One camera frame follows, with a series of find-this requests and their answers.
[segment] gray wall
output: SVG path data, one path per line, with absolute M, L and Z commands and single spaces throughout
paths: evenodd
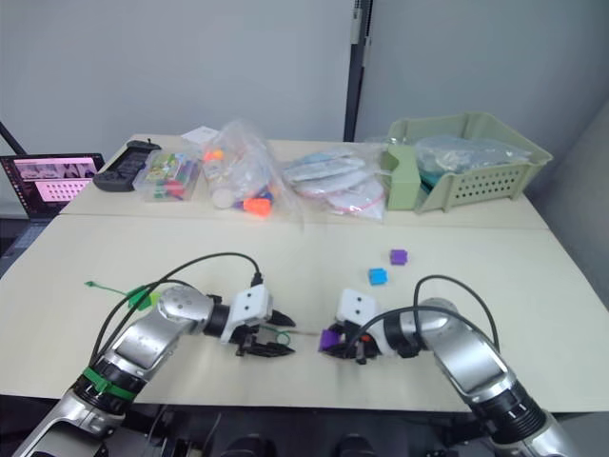
M 267 137 L 341 140 L 352 8 L 0 0 L 0 116 L 31 153 L 109 157 L 135 132 L 218 128 L 235 117 Z
M 534 201 L 609 308 L 609 100 Z
M 375 0 L 372 17 L 359 140 L 400 117 L 489 111 L 555 166 L 609 95 L 607 0 Z

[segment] black pole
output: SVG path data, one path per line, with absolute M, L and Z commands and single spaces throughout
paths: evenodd
M 349 62 L 349 76 L 346 92 L 346 110 L 344 114 L 343 141 L 355 140 L 355 128 L 360 110 L 360 97 L 362 95 L 363 65 L 366 52 L 367 38 L 370 35 L 370 22 L 372 20 L 372 5 L 374 0 L 363 0 L 359 6 L 362 9 L 362 22 L 360 37 L 357 45 L 351 45 L 351 59 Z
M 14 139 L 14 137 L 10 134 L 2 121 L 0 121 L 0 135 L 4 138 L 10 148 L 15 151 L 16 155 L 28 155 L 28 153 L 21 147 L 21 145 Z

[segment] white table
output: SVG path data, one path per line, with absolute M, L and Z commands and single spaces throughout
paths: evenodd
M 390 267 L 388 251 L 411 261 Z M 536 400 L 552 411 L 609 409 L 609 314 L 545 228 L 403 227 L 378 224 L 257 223 L 203 218 L 61 215 L 0 281 L 0 393 L 59 397 L 85 367 L 97 330 L 119 297 L 87 280 L 128 290 L 195 256 L 253 255 L 277 309 L 302 330 L 332 323 L 343 288 L 408 305 L 430 273 L 462 279 L 496 317 L 502 353 Z M 367 284 L 384 267 L 386 286 Z M 204 292 L 246 288 L 250 266 L 218 259 L 180 275 Z M 434 282 L 443 296 L 488 329 L 475 302 Z M 282 407 L 462 411 L 465 406 L 429 354 L 360 367 L 319 354 L 315 337 L 295 335 L 295 354 L 238 358 L 218 340 L 185 337 L 138 397 L 141 402 Z
M 167 135 L 135 135 L 131 139 L 148 138 L 167 150 L 177 149 L 186 143 L 180 137 Z M 315 141 L 271 141 L 270 143 L 277 158 L 282 161 L 292 160 L 336 144 Z M 123 149 L 120 149 L 108 163 L 111 163 L 122 151 Z M 257 220 L 255 216 L 248 216 L 240 211 L 217 210 L 211 205 L 207 196 L 206 180 L 203 177 L 198 180 L 190 201 L 175 203 L 145 203 L 137 192 L 108 193 L 95 186 L 87 186 L 62 212 L 63 214 L 217 219 L 233 222 Z M 362 222 L 356 218 L 304 210 L 304 219 L 310 222 L 351 225 Z M 524 196 L 515 201 L 502 199 L 457 207 L 448 213 L 430 211 L 418 215 L 412 211 L 390 211 L 386 214 L 384 223 L 390 226 L 416 227 L 547 229 L 541 216 Z

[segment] purple cube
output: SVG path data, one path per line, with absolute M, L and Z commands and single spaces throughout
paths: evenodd
M 391 249 L 389 253 L 391 265 L 406 265 L 408 262 L 408 252 L 404 249 Z
M 332 348 L 341 342 L 341 334 L 332 330 L 322 330 L 322 337 L 320 338 L 319 351 Z

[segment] clear plastic bag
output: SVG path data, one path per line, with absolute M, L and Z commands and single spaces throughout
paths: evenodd
M 439 135 L 415 144 L 419 170 L 426 174 L 463 173 L 496 165 L 528 161 L 531 152 L 486 138 L 466 140 Z
M 384 217 L 384 201 L 384 187 L 374 177 L 327 197 L 330 212 L 334 214 L 351 214 L 376 221 L 382 221 Z
M 338 146 L 309 154 L 284 166 L 296 192 L 318 209 L 381 221 L 385 192 L 377 179 L 382 148 Z
M 218 209 L 241 209 L 262 217 L 276 211 L 302 216 L 270 145 L 246 121 L 226 124 L 204 144 L 203 173 Z

